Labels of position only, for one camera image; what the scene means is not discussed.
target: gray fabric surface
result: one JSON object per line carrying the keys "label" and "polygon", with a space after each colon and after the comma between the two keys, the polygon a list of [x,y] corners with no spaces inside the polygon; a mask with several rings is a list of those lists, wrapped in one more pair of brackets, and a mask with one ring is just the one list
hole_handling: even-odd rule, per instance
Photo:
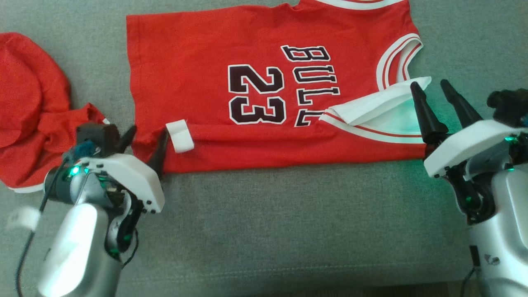
{"label": "gray fabric surface", "polygon": [[[363,289],[325,289],[310,292],[276,293],[262,297],[460,297],[462,282],[414,284]],[[476,281],[466,285],[465,297],[481,297]]]}
{"label": "gray fabric surface", "polygon": [[[280,2],[4,0],[0,31],[25,34],[55,58],[72,84],[74,107],[92,102],[125,129],[134,120],[125,15]],[[410,73],[433,76],[430,103],[451,129],[458,124],[441,96],[441,78],[483,116],[491,115],[485,105],[491,91],[526,87],[526,1],[411,6],[425,48]],[[452,191],[429,179],[419,160],[172,175],[164,190],[163,214],[140,221],[140,248],[122,273],[118,296],[437,282],[459,280],[470,268]],[[0,197],[0,222],[15,207],[41,200],[3,185]],[[38,267],[66,210],[55,203],[46,209],[23,274],[26,296],[37,296]],[[0,228],[0,235],[0,296],[13,297],[27,232]]]}

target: red cloth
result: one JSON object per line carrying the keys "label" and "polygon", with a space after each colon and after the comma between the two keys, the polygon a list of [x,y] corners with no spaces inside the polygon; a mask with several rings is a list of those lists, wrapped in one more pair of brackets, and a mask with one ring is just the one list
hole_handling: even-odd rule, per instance
{"label": "red cloth", "polygon": [[0,180],[10,188],[41,184],[75,145],[76,127],[105,118],[95,106],[70,110],[70,85],[31,39],[0,34]]}
{"label": "red cloth", "polygon": [[409,78],[421,45],[407,0],[129,15],[127,46],[134,154],[147,160],[183,119],[195,143],[169,145],[167,172],[423,157],[418,130],[347,127],[325,112]]}

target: red basketball jersey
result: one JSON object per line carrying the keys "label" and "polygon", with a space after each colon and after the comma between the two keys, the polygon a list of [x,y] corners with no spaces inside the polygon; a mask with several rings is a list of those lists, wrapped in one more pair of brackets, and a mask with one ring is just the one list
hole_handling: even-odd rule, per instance
{"label": "red basketball jersey", "polygon": [[421,48],[408,0],[300,0],[127,16],[134,153],[167,123],[194,149],[167,149],[190,172],[423,157],[412,102],[351,126],[330,107],[409,78]]}

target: wire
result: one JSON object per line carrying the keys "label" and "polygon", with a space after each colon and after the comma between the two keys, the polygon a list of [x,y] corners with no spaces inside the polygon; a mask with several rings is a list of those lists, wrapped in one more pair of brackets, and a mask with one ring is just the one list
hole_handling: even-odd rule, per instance
{"label": "wire", "polygon": [[128,260],[126,260],[126,262],[123,263],[123,268],[125,268],[125,266],[127,266],[127,264],[130,263],[130,261],[132,261],[132,258],[134,258],[134,256],[136,255],[137,249],[139,248],[139,235],[137,232],[137,228],[134,228],[134,235],[136,236],[136,246],[134,247],[134,251],[132,252],[132,255],[130,256],[130,258],[128,258]]}
{"label": "wire", "polygon": [[[62,160],[61,165],[53,175],[53,178],[51,179],[50,188],[48,190],[45,190],[44,198],[42,198],[42,202],[40,203],[39,211],[42,213],[44,211],[44,208],[46,207],[46,203],[48,202],[48,197],[50,196],[51,187],[57,182],[57,178],[59,178],[59,172],[61,169],[66,165],[68,162],[68,158]],[[26,260],[27,252],[30,249],[31,242],[33,242],[33,237],[35,237],[35,231],[31,231],[30,235],[27,238],[26,245],[24,246],[24,250],[22,251],[22,256],[20,256],[20,261],[18,262],[18,268],[16,269],[16,276],[15,276],[15,284],[16,284],[16,293],[18,294],[18,297],[24,297],[22,295],[22,285],[21,285],[21,274],[22,274],[22,268],[24,267],[24,262]]]}
{"label": "wire", "polygon": [[473,267],[473,269],[471,269],[471,271],[464,278],[464,281],[462,282],[462,287],[460,287],[460,297],[464,297],[464,294],[466,293],[467,282],[469,281],[469,279],[471,278],[473,273],[475,273],[476,270],[477,268]]}

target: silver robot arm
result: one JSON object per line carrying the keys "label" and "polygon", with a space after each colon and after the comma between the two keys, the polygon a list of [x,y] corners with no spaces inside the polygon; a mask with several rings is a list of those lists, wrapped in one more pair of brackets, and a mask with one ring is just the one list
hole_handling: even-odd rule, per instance
{"label": "silver robot arm", "polygon": [[[81,126],[78,140],[93,141],[99,153],[46,177],[50,199],[73,207],[44,261],[38,289],[45,297],[115,296],[123,268],[120,255],[130,247],[140,215],[163,209],[159,179],[168,134],[163,131],[145,164],[122,154],[135,128],[119,142],[116,131],[113,125]],[[49,184],[54,174],[59,178]]]}
{"label": "silver robot arm", "polygon": [[447,80],[440,84],[463,128],[448,134],[420,86],[411,85],[427,145],[423,164],[455,191],[481,294],[528,296],[528,91],[492,93],[494,119],[483,120]]}

